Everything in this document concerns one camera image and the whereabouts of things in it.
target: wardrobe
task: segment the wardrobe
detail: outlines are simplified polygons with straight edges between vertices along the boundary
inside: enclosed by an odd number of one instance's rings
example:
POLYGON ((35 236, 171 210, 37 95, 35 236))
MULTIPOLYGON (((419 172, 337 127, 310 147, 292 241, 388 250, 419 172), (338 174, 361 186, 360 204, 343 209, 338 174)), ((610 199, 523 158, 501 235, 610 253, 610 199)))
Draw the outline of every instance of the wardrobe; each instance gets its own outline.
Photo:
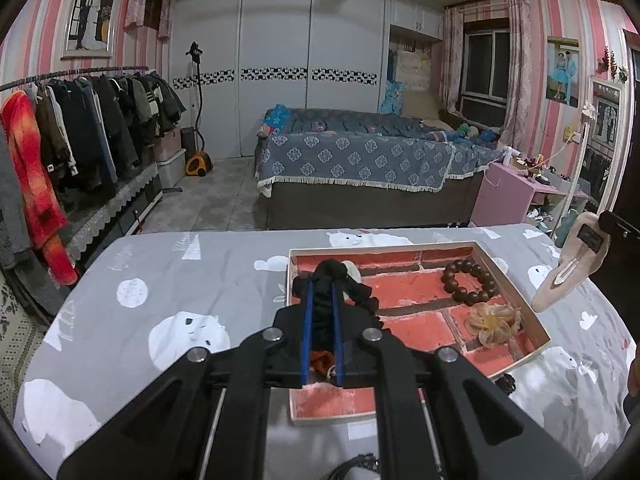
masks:
POLYGON ((212 158, 253 155, 276 104, 376 112, 393 21, 391 0, 178 0, 170 81, 191 105, 180 126, 195 123, 200 103, 185 56, 193 41, 212 158))

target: metal rod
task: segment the metal rod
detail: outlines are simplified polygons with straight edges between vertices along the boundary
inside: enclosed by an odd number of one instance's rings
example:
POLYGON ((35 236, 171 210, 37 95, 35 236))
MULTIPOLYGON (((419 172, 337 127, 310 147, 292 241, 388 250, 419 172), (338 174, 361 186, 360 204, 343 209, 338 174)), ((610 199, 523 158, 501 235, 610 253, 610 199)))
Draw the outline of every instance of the metal rod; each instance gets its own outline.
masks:
POLYGON ((0 86, 0 92, 4 92, 5 90, 10 90, 11 88, 16 88, 18 86, 22 86, 27 83, 43 81, 43 80, 52 79, 55 77, 64 77, 64 76, 80 75, 80 74, 92 74, 97 72, 120 72, 123 70, 146 71, 146 70, 149 70, 149 67, 148 66, 101 66, 98 68, 75 68, 72 70, 63 70, 61 72, 51 72, 43 75, 33 75, 30 77, 18 79, 16 81, 12 81, 11 83, 7 83, 0 86))

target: bed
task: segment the bed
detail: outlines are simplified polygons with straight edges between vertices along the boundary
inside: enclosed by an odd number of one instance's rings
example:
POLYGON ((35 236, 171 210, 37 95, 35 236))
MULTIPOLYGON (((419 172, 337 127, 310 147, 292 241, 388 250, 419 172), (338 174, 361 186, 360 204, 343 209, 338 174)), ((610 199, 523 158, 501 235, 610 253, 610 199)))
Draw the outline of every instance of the bed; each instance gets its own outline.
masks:
MULTIPOLYGON (((386 233, 386 243, 388 235, 412 243, 476 240, 528 301, 545 272, 558 262, 551 240, 528 224, 386 233)), ((184 349, 175 348, 174 354, 159 351, 158 340, 184 330, 191 319, 207 328, 187 346, 204 344, 200 339, 217 349, 236 346, 269 326, 284 306, 290 248, 360 246, 379 240, 378 232, 350 230, 162 233, 117 240, 82 277, 34 354, 20 390, 15 431, 54 476, 78 442, 184 349)), ((628 428, 622 402, 636 345, 590 281, 539 319, 551 336, 552 351, 512 372, 517 388, 512 399, 591 477, 628 428), (531 366, 547 370, 542 383, 528 378, 532 368, 526 367, 531 366)), ((174 349, 175 341, 170 338, 162 348, 174 349)), ((320 478, 360 452, 377 451, 375 436, 362 428, 294 427, 288 402, 286 390, 274 390, 267 480, 320 478)))
POLYGON ((466 225, 502 154, 480 140, 447 142, 445 130, 437 119, 291 110, 255 151, 268 228, 466 225))

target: pink nightstand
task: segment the pink nightstand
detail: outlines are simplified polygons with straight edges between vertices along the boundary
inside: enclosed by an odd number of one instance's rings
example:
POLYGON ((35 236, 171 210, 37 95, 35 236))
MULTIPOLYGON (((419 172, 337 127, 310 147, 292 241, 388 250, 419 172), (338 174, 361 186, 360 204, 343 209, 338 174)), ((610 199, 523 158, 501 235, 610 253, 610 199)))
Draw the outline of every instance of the pink nightstand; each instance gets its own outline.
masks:
MULTIPOLYGON (((531 182, 502 164, 490 164, 484 173, 471 221, 478 227, 491 225, 520 224, 526 222, 531 203, 542 203, 548 196, 553 209, 551 215, 562 213, 562 200, 567 195, 553 186, 531 182)), ((577 190, 574 208, 578 213, 584 210, 587 196, 577 190)))

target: wooden bead bracelet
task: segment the wooden bead bracelet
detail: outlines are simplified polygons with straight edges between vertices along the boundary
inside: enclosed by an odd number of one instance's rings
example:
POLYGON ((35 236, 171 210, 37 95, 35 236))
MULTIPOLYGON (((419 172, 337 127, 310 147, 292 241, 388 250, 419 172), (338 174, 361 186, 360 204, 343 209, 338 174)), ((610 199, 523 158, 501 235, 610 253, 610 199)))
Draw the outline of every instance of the wooden bead bracelet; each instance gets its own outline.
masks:
POLYGON ((498 295, 495 280, 489 273, 478 264, 474 264, 472 260, 456 260, 447 264, 440 279, 444 283, 444 290, 451 294, 451 297, 459 302, 464 302, 468 306, 476 303, 484 303, 494 296, 498 295), (460 286, 456 280, 456 272, 464 272, 471 274, 482 283, 482 290, 472 290, 468 292, 465 287, 460 286))

